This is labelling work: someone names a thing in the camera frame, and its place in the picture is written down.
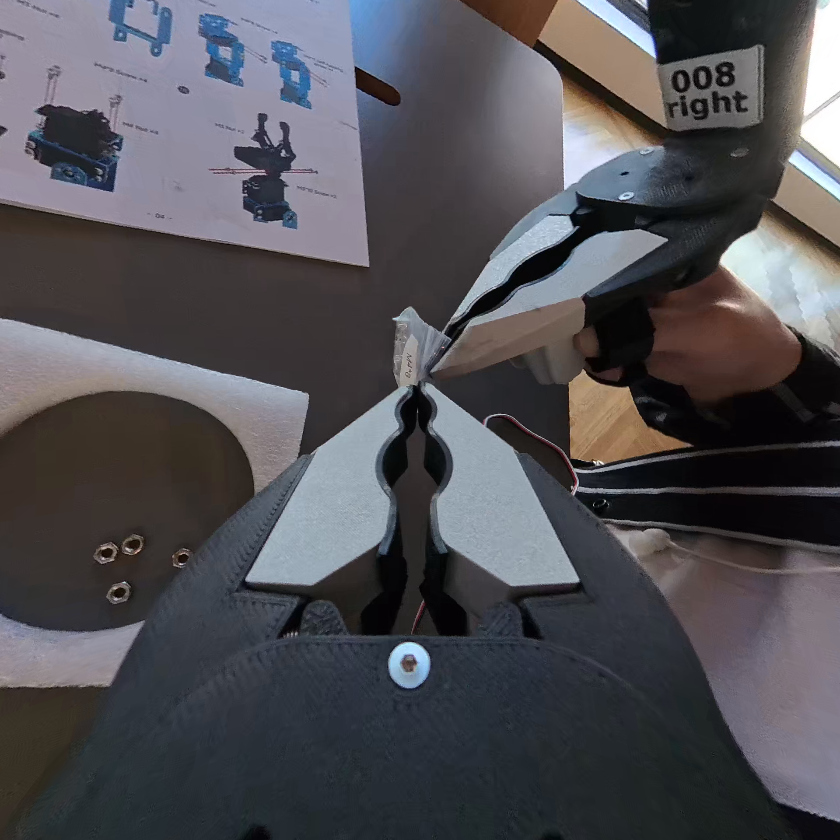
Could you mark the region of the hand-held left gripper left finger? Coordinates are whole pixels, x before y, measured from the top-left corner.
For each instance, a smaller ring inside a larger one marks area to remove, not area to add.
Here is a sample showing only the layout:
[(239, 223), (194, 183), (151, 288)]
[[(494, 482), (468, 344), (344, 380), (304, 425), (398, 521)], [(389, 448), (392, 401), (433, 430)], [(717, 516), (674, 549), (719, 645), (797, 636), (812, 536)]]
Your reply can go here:
[(411, 433), (412, 387), (398, 387), (309, 456), (247, 586), (331, 602), (352, 632), (389, 634), (407, 580), (394, 486)]

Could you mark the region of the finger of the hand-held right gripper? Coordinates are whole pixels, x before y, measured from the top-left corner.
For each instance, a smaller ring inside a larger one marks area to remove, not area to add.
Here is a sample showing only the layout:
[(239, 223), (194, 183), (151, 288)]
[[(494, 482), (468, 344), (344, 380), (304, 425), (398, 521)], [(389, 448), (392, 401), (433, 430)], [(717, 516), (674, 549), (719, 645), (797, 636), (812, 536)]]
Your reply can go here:
[(447, 335), (460, 335), (472, 319), (497, 309), (520, 287), (552, 274), (581, 243), (570, 217), (548, 215), (491, 257), (449, 320)]
[(584, 367), (574, 336), (584, 329), (584, 295), (663, 245), (648, 231), (600, 233), (577, 245), (546, 279), (469, 320), (433, 369), (437, 378), (520, 360), (538, 382), (572, 382)]

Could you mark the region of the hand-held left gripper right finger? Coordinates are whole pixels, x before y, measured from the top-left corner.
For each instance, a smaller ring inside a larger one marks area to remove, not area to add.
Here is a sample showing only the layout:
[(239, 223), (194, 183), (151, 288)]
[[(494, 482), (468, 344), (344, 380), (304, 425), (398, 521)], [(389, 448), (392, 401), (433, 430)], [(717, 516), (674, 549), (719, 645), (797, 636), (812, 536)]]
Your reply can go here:
[(437, 633), (469, 633), (499, 602), (574, 592), (580, 578), (518, 452), (430, 384), (424, 466), (436, 482), (421, 593)]

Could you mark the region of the black servo with striped cable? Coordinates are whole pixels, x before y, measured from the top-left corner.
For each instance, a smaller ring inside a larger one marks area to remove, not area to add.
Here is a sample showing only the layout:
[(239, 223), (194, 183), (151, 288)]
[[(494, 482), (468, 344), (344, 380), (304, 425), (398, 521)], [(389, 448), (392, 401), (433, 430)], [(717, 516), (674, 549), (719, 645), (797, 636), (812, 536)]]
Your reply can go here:
[(507, 413), (493, 413), (485, 417), (482, 425), (521, 454), (529, 455), (555, 478), (570, 495), (575, 496), (579, 477), (572, 459), (558, 444), (533, 432), (516, 417)]

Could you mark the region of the clear bag of short screws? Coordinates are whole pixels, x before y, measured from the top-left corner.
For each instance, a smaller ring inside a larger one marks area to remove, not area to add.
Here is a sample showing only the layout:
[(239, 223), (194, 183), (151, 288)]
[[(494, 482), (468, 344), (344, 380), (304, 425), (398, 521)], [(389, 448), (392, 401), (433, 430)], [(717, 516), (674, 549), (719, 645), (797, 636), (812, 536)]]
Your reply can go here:
[(411, 307), (404, 309), (393, 321), (393, 374), (396, 385), (420, 385), (429, 379), (451, 339), (426, 323)]

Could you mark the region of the person's right forearm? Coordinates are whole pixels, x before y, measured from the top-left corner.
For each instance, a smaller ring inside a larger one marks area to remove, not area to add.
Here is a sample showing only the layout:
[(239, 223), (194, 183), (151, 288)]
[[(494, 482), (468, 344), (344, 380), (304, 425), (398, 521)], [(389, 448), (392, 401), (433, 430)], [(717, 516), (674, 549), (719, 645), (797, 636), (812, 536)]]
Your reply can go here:
[(648, 376), (629, 389), (638, 414), (649, 427), (695, 448), (838, 440), (838, 355), (790, 331), (801, 345), (801, 361), (780, 384), (699, 407), (681, 386)]

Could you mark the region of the dark desk with wooden edge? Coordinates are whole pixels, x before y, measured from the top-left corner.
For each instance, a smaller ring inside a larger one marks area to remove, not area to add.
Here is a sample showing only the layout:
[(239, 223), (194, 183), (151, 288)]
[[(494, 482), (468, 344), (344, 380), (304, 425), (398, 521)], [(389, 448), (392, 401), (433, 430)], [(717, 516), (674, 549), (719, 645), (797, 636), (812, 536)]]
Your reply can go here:
[[(2, 317), (303, 390), (308, 452), (393, 387), (390, 317), (447, 320), (510, 227), (562, 185), (561, 78), (461, 2), (352, 2), (366, 95), (369, 269), (2, 210)], [(85, 752), (24, 838), (544, 838), (550, 749), (523, 736), (547, 676), (527, 637), (431, 637), (396, 687), (398, 637), (303, 633), (302, 601), (245, 573), (314, 457), (209, 539), (141, 632)]]

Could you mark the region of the person's right hand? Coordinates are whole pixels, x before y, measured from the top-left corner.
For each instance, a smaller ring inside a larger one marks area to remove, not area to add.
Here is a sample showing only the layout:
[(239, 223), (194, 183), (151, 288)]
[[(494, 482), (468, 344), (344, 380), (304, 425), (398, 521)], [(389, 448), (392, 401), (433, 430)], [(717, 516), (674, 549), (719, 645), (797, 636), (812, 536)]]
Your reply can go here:
[(802, 361), (798, 337), (723, 266), (646, 304), (654, 325), (647, 372), (700, 406), (776, 386)]

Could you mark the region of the white foam square with hole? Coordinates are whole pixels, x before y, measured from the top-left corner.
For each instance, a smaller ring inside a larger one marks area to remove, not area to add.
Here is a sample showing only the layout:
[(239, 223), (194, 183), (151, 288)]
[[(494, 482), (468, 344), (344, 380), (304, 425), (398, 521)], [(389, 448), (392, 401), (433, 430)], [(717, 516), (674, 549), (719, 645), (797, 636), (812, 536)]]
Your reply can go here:
[[(261, 491), (299, 456), (308, 394), (3, 319), (1, 430), (78, 396), (147, 392), (191, 403), (233, 433)], [(107, 687), (143, 623), (40, 628), (2, 608), (1, 687)]]

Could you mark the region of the person's striped black shirt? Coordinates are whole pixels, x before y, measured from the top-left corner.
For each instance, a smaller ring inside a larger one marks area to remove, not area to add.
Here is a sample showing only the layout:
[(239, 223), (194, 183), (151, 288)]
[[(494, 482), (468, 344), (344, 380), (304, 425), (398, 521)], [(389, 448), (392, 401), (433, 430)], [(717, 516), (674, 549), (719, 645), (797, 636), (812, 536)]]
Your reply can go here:
[(682, 448), (575, 463), (577, 497), (627, 536), (781, 804), (838, 823), (838, 441)]

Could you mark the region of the open instruction booklet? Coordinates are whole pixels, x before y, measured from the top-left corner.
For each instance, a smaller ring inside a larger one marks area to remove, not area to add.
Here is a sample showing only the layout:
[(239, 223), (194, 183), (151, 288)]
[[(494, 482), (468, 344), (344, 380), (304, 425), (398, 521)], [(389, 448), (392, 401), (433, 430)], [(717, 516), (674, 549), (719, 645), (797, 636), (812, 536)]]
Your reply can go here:
[(2, 1), (2, 203), (370, 265), (349, 2)]

